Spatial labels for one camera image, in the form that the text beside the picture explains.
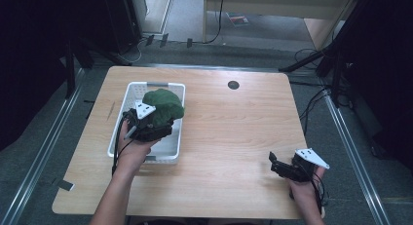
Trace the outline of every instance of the wrist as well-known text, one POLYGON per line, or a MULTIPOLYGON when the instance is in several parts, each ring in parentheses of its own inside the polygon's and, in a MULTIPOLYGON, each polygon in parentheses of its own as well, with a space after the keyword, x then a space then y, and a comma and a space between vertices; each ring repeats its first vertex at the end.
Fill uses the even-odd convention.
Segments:
POLYGON ((133 179, 134 176, 135 176, 135 173, 136 173, 137 171, 138 171, 138 169, 135 170, 135 169, 133 169, 133 168, 129 168, 128 166, 124 166, 124 165, 122 165, 122 164, 119 164, 119 165, 116 167, 115 172, 113 173, 113 177, 116 177, 116 178, 118 178, 118 179, 120 179, 120 180, 125 180, 125 181, 127 181, 127 180, 133 179))

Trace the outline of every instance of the fingers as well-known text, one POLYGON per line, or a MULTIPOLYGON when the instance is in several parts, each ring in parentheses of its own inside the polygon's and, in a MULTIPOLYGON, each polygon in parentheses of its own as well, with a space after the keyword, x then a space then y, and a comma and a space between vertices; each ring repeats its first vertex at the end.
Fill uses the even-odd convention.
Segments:
POLYGON ((324 173, 325 173, 325 168, 323 167, 317 167, 316 171, 314 172, 314 174, 316 174, 319 177, 319 179, 322 179, 322 177, 324 176, 324 173))
POLYGON ((119 138, 124 138, 128 133, 128 120, 124 120, 121 127, 121 132, 119 133, 119 138))

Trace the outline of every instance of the green plush toy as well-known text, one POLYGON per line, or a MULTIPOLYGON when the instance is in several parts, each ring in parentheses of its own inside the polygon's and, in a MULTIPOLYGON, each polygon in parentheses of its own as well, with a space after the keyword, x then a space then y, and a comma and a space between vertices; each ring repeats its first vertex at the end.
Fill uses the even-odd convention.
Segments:
POLYGON ((145 94, 142 102, 156 107, 152 124, 154 127, 165 125, 170 119, 176 120, 183 117, 184 108, 179 97, 169 90, 157 89, 145 94))

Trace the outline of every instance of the gray floor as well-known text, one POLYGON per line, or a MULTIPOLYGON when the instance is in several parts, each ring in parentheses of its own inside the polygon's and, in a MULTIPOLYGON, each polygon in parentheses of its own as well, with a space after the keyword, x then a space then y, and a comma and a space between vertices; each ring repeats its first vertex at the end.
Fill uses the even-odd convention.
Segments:
MULTIPOLYGON (((195 41, 201 40, 199 18, 184 19, 182 13, 185 7, 197 6, 193 2, 173 0, 165 33, 173 41, 186 41, 192 36, 195 41)), ((223 25, 216 43, 210 45, 194 45, 186 48, 185 44, 169 42, 160 48, 159 42, 145 47, 143 44, 132 49, 123 57, 129 60, 139 58, 133 65, 163 66, 203 66, 219 69, 266 71, 277 73, 277 68, 288 66, 296 61, 295 53, 301 49, 312 48, 311 40, 301 19, 280 17, 263 17, 245 15, 253 28, 255 24, 268 23, 268 29, 259 28, 262 34, 247 28, 234 28, 231 22, 223 25), (257 38, 273 42, 264 46, 257 38)), ((210 32, 216 26, 210 26, 210 32)), ((61 215, 51 210, 57 188, 52 182, 63 178, 71 156, 76 148, 82 130, 87 122, 87 116, 92 105, 85 100, 95 100, 106 72, 112 62, 93 54, 96 64, 92 69, 86 69, 79 96, 75 100, 67 121, 54 144, 53 152, 33 188, 31 197, 26 202, 24 211, 17 224, 85 224, 90 220, 88 215, 61 215)), ((313 69, 302 68, 288 74, 291 82, 319 83, 319 78, 313 69)), ((297 105, 301 114, 310 99, 320 87, 299 86, 291 84, 297 105)), ((25 178, 41 148, 48 131, 54 123, 60 107, 64 103, 65 85, 56 91, 54 96, 38 113, 27 127, 24 134, 14 144, 0 152, 0 218, 2 218, 12 203, 17 189, 25 178)), ((348 154, 346 144, 338 131, 336 121, 331 116, 330 107, 322 99, 316 104, 309 116, 306 141, 308 147, 316 150, 330 165, 331 169, 324 178, 325 187, 329 193, 325 221, 327 224, 410 224, 413 220, 413 178, 410 171, 394 160, 378 160, 370 153, 369 142, 362 130, 355 113, 341 107, 352 141, 360 155, 362 166, 368 172, 368 177, 377 191, 380 202, 383 203, 389 221, 377 222, 372 213, 365 192, 357 178, 357 168, 348 154)), ((273 224, 303 224, 301 220, 276 220, 273 224)))

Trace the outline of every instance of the floor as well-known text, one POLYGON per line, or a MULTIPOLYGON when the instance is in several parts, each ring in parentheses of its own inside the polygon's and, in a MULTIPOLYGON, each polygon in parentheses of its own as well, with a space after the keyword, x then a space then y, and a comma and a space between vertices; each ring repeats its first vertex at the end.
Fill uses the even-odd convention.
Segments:
MULTIPOLYGON (((235 70, 268 71, 287 66, 313 51, 313 43, 302 19, 266 17, 244 14, 249 25, 234 26, 227 14, 222 16, 222 29, 209 46, 186 49, 179 42, 187 38, 202 41, 203 0, 171 0, 168 17, 156 38, 162 34, 169 35, 168 46, 139 46, 125 54, 124 57, 138 59, 133 65, 150 65, 153 63, 168 66, 197 67, 219 69, 219 66, 235 70)), ((216 13, 208 13, 211 25, 207 27, 207 39, 215 36, 217 31, 216 13)), ((155 30, 149 30, 147 36, 155 30)), ((21 181, 26 177, 30 163, 35 161, 39 146, 45 141, 48 131, 54 126, 54 117, 58 117, 61 106, 73 106, 68 114, 65 126, 59 130, 50 159, 38 179, 30 199, 24 202, 25 209, 17 214, 19 223, 11 224, 84 224, 89 216, 69 216, 53 214, 50 204, 56 194, 53 182, 63 177, 70 156, 76 148, 77 141, 87 122, 87 115, 93 108, 93 101, 104 80, 107 68, 111 65, 105 59, 96 57, 94 70, 86 70, 83 75, 85 83, 78 94, 75 105, 65 104, 64 86, 56 92, 42 112, 36 116, 25 136, 18 140, 13 148, 0 153, 1 200, 0 217, 5 215, 7 206, 15 196, 21 181)), ((314 76, 314 70, 302 68, 296 74, 288 75, 290 81, 305 83, 329 83, 328 78, 321 80, 314 76)), ((306 87, 291 84, 297 110, 301 114, 308 101, 320 87, 306 87)), ((322 100, 312 110, 306 134, 308 146, 318 149, 319 154, 332 166, 325 177, 330 200, 326 206, 326 221, 329 224, 410 224, 413 220, 413 178, 410 171, 394 160, 378 160, 372 156, 370 145, 357 117, 351 109, 336 109, 328 99, 322 100)), ((276 221, 274 224, 303 224, 302 221, 276 221)))

